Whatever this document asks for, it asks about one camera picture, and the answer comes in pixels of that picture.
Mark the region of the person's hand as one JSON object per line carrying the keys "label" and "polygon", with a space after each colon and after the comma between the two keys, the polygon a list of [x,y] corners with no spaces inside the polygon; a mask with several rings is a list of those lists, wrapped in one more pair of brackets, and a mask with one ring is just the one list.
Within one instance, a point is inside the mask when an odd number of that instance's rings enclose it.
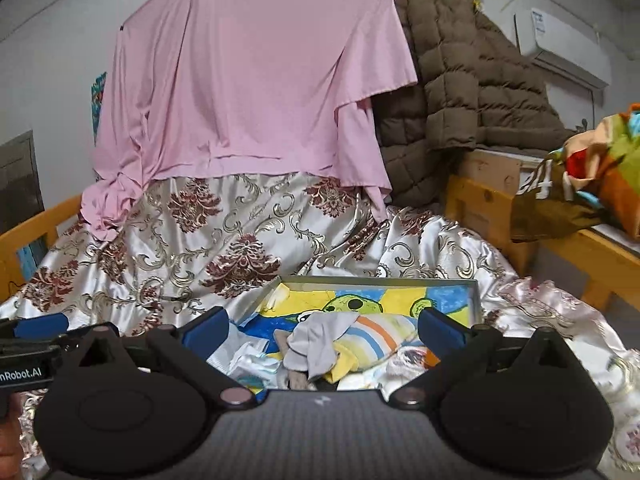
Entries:
{"label": "person's hand", "polygon": [[22,478],[23,449],[20,442],[22,414],[21,399],[18,394],[9,397],[9,411],[1,422],[0,431],[0,479],[20,480]]}

